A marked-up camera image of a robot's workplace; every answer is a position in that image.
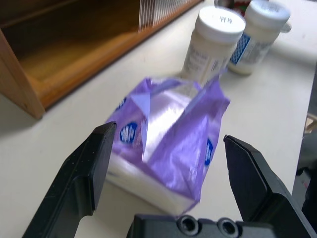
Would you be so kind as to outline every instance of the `bottle cap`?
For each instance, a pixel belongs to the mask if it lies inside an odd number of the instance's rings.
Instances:
[[[253,24],[269,29],[282,29],[291,16],[290,11],[279,3],[253,0],[244,17]]]
[[[245,27],[245,20],[238,13],[214,6],[203,7],[195,25],[204,38],[221,43],[238,42]]]

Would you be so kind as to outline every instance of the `wooden cabinet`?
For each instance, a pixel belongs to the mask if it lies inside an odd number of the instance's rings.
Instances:
[[[45,109],[200,1],[3,0],[0,92],[40,118]]]

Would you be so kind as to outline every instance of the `white bottle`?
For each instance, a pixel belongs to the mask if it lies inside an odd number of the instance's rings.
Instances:
[[[244,17],[246,29],[228,68],[239,74],[251,74],[278,37],[290,17],[290,12],[271,1],[253,0]]]
[[[199,12],[181,76],[201,85],[227,66],[245,29],[238,13],[206,6]]]

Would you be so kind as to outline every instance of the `blue checkered label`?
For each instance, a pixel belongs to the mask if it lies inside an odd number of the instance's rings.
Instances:
[[[251,38],[250,36],[243,33],[240,40],[238,41],[236,50],[234,51],[233,55],[230,58],[231,63],[237,64],[237,62],[239,62],[241,56],[243,55],[244,50],[246,49],[250,41],[250,38]]]

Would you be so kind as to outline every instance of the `white tabletop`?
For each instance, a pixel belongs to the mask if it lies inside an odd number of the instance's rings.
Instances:
[[[200,7],[103,70],[40,121],[0,96],[0,237],[23,235],[66,157],[138,82],[145,76],[180,71]],[[315,67],[311,61],[287,56],[274,46],[252,76],[229,72],[221,79],[231,104],[223,117],[201,203],[190,212],[196,218],[241,219],[229,186],[225,134],[260,150],[292,191]],[[123,238],[135,213],[161,212],[105,183],[98,210],[81,221],[76,237]]]

